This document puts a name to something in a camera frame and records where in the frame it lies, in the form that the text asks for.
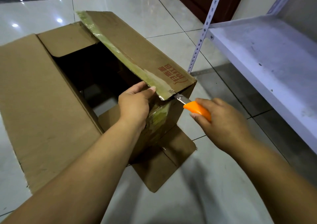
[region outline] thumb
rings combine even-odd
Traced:
[[[156,87],[152,86],[144,91],[141,91],[141,93],[146,99],[150,99],[154,95],[155,91],[156,91]]]
[[[206,118],[204,118],[202,115],[197,113],[191,113],[190,115],[198,123],[198,125],[201,126],[203,131],[205,131],[208,126],[210,126],[210,122]]]

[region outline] box cutter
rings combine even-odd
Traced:
[[[181,94],[176,94],[174,97],[177,100],[179,100],[181,103],[184,104],[184,106],[183,106],[184,109],[187,109],[192,113],[200,114],[200,115],[204,116],[204,118],[206,118],[209,122],[211,122],[211,114],[203,106],[201,106],[200,104],[198,104],[195,101],[191,101],[191,100],[187,99],[186,97],[184,97]]]

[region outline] person's left arm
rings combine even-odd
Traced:
[[[155,87],[141,91],[145,86],[140,82],[122,93],[119,121],[3,224],[100,223],[145,127],[155,93]]]

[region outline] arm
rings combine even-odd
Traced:
[[[119,121],[3,224],[100,223],[145,127],[155,92],[155,87],[140,92],[145,86],[140,82],[121,94]]]
[[[278,154],[254,139],[245,118],[232,106],[215,98],[196,99],[208,109],[212,121],[191,114],[209,139],[229,154],[248,175],[273,221],[317,223],[317,190],[299,176]]]

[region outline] person's left hand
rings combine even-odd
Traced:
[[[149,114],[149,98],[153,96],[156,87],[141,91],[146,86],[141,81],[119,96],[120,119],[135,125],[140,131],[145,127],[145,119]]]

